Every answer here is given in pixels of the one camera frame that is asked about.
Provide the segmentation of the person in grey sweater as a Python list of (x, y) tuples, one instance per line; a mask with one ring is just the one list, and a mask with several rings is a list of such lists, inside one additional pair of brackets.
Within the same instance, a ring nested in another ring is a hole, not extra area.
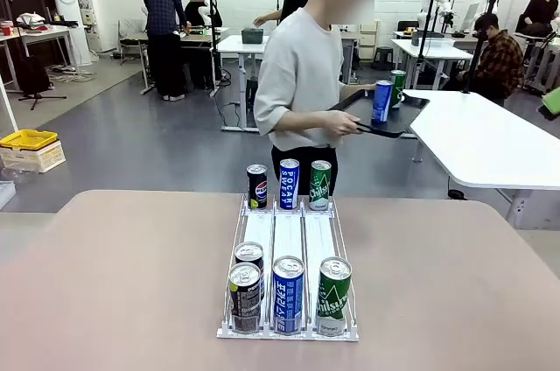
[(275, 126), (286, 111), (308, 113), (331, 110), (353, 95), (340, 81), (343, 50), (338, 24), (361, 6), (374, 0), (308, 0), (271, 33), (262, 57), (254, 118), (259, 132), (272, 143), (276, 171), (280, 162), (293, 158), (300, 164), (299, 192), (309, 195), (312, 162), (332, 165), (330, 186), (339, 172), (336, 149), (343, 136), (324, 127), (297, 132), (278, 132)]

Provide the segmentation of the seated person with black hair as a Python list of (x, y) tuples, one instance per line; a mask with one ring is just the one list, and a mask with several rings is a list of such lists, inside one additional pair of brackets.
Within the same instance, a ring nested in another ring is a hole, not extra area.
[(185, 18), (192, 27), (209, 27), (212, 24), (209, 0), (189, 0)]

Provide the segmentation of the black serving tray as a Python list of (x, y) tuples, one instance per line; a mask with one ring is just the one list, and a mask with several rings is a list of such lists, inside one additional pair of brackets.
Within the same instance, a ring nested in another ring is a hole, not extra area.
[(410, 125), (430, 103), (428, 99), (404, 94), (400, 107), (391, 108), (388, 111), (386, 122), (374, 123), (372, 120), (373, 95), (373, 91), (362, 89), (331, 107), (331, 110), (344, 111), (358, 117), (360, 119), (358, 130), (363, 133), (387, 138), (399, 138), (410, 130)]

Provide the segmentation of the green Chilsung Cider can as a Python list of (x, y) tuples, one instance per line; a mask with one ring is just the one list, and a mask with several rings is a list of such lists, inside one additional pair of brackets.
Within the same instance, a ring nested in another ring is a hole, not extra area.
[(390, 107), (392, 109), (398, 109), (400, 107), (403, 98), (403, 89), (406, 80), (406, 72), (403, 70), (392, 70), (390, 75), (390, 80), (392, 83), (392, 95)]
[(325, 160), (311, 163), (309, 188), (309, 208), (314, 211), (324, 211), (328, 208), (330, 197), (332, 165)]
[(320, 264), (316, 306), (317, 333), (339, 336), (344, 332), (344, 309), (351, 278), (352, 266), (343, 258), (328, 257)]

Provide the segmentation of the white can dispenser rack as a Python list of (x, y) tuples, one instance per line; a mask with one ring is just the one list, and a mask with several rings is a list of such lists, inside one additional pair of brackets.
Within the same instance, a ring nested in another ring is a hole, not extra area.
[[(276, 199), (270, 199), (266, 209), (252, 209), (246, 197), (241, 205), (229, 255), (228, 267), (235, 265), (235, 248), (244, 242), (253, 242), (262, 247), (264, 297), (261, 315), (255, 320), (257, 330), (241, 333), (235, 330), (232, 313), (232, 298), (229, 284), (225, 284), (224, 306), (217, 336), (222, 339), (253, 340), (309, 340), (347, 341), (359, 340), (356, 318), (355, 291), (350, 288), (342, 310), (342, 332), (326, 335), (319, 332), (317, 303), (319, 301), (319, 268), (327, 258), (338, 256), (348, 259), (344, 236), (336, 203), (329, 200), (325, 211), (312, 211), (307, 201), (301, 198), (298, 207), (284, 210)], [(299, 330), (281, 334), (274, 319), (274, 282), (272, 268), (282, 256), (294, 256), (304, 265), (302, 314), (298, 321)]]

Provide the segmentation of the dark grey stool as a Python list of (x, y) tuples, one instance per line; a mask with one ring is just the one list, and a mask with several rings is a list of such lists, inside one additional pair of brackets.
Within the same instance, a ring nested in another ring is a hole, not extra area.
[(376, 71), (391, 71), (393, 66), (393, 48), (377, 46), (372, 59), (372, 68)]

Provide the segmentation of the person's right forearm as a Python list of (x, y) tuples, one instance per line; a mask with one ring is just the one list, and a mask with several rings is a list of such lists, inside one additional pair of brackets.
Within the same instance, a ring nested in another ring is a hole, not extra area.
[(288, 110), (276, 123), (275, 131), (299, 133), (303, 130), (323, 128), (326, 126), (328, 115), (327, 111), (298, 113)]

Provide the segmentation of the white metal frame leg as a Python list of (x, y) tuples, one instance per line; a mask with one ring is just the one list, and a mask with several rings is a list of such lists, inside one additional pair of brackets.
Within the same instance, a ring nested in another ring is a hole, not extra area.
[(8, 97), (8, 93), (5, 89), (4, 82), (2, 77), (0, 76), (0, 100), (2, 101), (4, 111), (7, 113), (7, 116), (10, 120), (10, 126), (14, 132), (19, 131), (19, 127), (16, 121), (16, 117), (14, 116), (13, 110), (11, 108), (10, 100)]

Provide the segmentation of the person's right hand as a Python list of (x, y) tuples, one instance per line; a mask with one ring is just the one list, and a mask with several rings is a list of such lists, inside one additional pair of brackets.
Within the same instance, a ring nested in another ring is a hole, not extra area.
[(324, 128), (334, 136), (343, 137), (361, 134), (360, 118), (343, 111), (328, 111)]

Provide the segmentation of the person in dark plaid shirt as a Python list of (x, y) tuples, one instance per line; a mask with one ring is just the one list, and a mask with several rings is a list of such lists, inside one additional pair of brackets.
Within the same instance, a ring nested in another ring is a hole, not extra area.
[(185, 98), (180, 56), (180, 29), (188, 26), (181, 0), (143, 0), (147, 10), (148, 61), (156, 89), (164, 101)]

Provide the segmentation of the black Pepsi can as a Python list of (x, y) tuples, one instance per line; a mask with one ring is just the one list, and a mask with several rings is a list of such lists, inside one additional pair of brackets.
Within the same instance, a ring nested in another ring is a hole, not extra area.
[(251, 209), (264, 209), (268, 203), (267, 168), (262, 164), (251, 164), (247, 167), (248, 206)]
[(229, 272), (233, 330), (257, 333), (261, 317), (261, 271), (251, 262), (237, 263)]
[(263, 247), (253, 241), (245, 241), (234, 249), (235, 263), (253, 263), (263, 271)]

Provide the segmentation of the white side table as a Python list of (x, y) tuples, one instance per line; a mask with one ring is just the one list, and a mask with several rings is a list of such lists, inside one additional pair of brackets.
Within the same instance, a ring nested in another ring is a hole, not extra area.
[(74, 45), (72, 37), (70, 34), (70, 29), (65, 26), (53, 25), (48, 26), (45, 30), (39, 32), (30, 32), (29, 30), (20, 29), (15, 31), (10, 36), (4, 36), (0, 32), (0, 74), (3, 72), (2, 66), (6, 65), (8, 73), (3, 76), (3, 84), (13, 84), (15, 88), (16, 85), (16, 71), (13, 65), (13, 60), (11, 56), (11, 51), (9, 44), (14, 42), (19, 37), (23, 38), (24, 49), (29, 50), (30, 45), (35, 45), (38, 43), (55, 41), (59, 45), (59, 49), (66, 49), (66, 62), (70, 65), (75, 72), (78, 71), (78, 65), (76, 58), (74, 56)]

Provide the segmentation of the blue Pocari Sweat can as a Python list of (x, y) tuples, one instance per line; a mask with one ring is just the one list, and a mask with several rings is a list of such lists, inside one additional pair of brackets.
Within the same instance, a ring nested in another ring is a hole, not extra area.
[(374, 84), (372, 123), (385, 123), (388, 120), (391, 98), (392, 82), (389, 80), (378, 80)]
[(293, 210), (298, 206), (299, 172), (296, 159), (280, 162), (280, 207), (284, 210)]
[(295, 256), (279, 257), (273, 264), (273, 318), (276, 333), (293, 335), (301, 331), (304, 277), (303, 262)]

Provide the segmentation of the white drawer unit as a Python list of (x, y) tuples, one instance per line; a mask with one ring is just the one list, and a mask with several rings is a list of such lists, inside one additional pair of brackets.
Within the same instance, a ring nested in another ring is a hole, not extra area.
[(359, 47), (376, 47), (378, 42), (378, 28), (378, 20), (375, 20), (372, 24), (361, 24), (358, 38)]

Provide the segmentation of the white cloth pile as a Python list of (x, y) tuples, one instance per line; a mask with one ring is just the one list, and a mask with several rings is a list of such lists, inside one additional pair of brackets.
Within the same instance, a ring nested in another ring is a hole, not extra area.
[(16, 18), (16, 21), (18, 27), (27, 31), (42, 32), (47, 29), (46, 19), (35, 12), (22, 13)]

